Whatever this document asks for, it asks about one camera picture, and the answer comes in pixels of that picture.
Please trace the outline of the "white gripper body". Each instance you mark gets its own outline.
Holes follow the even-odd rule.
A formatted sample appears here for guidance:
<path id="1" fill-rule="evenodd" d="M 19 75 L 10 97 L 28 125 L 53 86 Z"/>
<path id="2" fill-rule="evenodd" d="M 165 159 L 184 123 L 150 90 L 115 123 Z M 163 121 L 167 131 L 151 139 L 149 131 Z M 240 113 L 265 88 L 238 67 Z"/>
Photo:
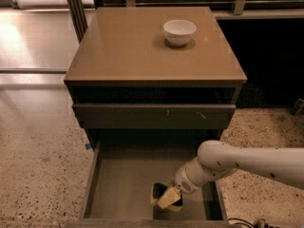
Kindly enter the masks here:
<path id="1" fill-rule="evenodd" d="M 174 183 L 183 194 L 192 194 L 199 190 L 199 186 L 195 183 L 194 173 L 186 167 L 179 169 Z"/>

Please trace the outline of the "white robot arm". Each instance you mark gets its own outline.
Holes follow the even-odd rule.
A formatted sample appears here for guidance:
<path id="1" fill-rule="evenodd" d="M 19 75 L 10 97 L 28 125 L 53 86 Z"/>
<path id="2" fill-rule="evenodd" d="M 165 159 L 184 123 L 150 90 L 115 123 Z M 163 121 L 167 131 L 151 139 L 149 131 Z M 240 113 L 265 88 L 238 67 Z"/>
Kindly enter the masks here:
<path id="1" fill-rule="evenodd" d="M 155 183 L 151 203 L 179 212 L 182 195 L 197 192 L 204 184 L 246 171 L 266 179 L 304 189 L 303 148 L 243 148 L 221 141 L 203 142 L 197 156 L 184 164 L 167 184 Z"/>

